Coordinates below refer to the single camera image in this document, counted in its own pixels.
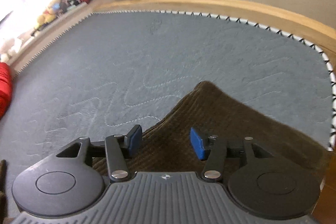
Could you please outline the brown corduroy pants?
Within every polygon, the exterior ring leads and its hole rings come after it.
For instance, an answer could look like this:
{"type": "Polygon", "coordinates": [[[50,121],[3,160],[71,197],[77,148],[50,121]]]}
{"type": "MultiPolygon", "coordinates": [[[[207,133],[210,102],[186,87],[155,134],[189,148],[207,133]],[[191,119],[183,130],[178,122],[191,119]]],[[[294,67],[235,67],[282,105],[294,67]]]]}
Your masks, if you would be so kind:
{"type": "Polygon", "coordinates": [[[137,154],[127,160],[130,171],[201,172],[190,143],[190,128],[229,140],[254,138],[322,180],[331,152],[304,133],[268,118],[231,98],[209,81],[198,83],[158,123],[143,133],[137,154]]]}

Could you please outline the red folded blanket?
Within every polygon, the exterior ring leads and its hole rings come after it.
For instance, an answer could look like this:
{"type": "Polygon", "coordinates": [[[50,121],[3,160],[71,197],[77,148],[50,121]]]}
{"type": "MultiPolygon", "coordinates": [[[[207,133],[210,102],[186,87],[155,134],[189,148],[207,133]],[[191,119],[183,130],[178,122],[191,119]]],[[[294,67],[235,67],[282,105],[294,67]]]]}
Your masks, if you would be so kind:
{"type": "Polygon", "coordinates": [[[3,117],[11,104],[13,83],[10,67],[0,63],[0,117],[3,117]]]}

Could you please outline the white plush toy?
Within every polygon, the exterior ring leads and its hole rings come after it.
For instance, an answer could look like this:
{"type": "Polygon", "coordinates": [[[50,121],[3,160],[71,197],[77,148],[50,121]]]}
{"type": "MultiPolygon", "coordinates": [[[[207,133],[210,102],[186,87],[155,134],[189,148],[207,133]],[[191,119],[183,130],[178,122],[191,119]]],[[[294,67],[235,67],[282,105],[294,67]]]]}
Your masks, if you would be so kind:
{"type": "Polygon", "coordinates": [[[16,56],[23,45],[23,39],[13,38],[1,46],[1,62],[8,63],[9,60],[16,56]]]}

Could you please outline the yellow bear plush toy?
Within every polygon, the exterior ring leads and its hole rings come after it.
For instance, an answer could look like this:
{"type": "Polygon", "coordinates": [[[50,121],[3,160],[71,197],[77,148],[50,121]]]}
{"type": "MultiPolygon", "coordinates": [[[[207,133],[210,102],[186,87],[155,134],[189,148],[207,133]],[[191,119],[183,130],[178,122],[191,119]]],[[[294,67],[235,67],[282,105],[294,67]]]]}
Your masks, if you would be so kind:
{"type": "Polygon", "coordinates": [[[34,30],[40,30],[42,26],[50,24],[57,18],[62,0],[52,0],[43,13],[37,18],[37,25],[34,30]]]}

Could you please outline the wooden bed frame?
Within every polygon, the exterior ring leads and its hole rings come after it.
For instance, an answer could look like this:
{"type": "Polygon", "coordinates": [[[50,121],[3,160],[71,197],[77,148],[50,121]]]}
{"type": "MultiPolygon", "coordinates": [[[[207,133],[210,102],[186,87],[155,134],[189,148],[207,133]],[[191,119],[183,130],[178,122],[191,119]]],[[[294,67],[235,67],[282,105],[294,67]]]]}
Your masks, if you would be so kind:
{"type": "Polygon", "coordinates": [[[187,12],[270,27],[317,50],[326,60],[331,84],[335,85],[335,29],[295,12],[241,0],[127,0],[96,5],[93,11],[187,12]]]}

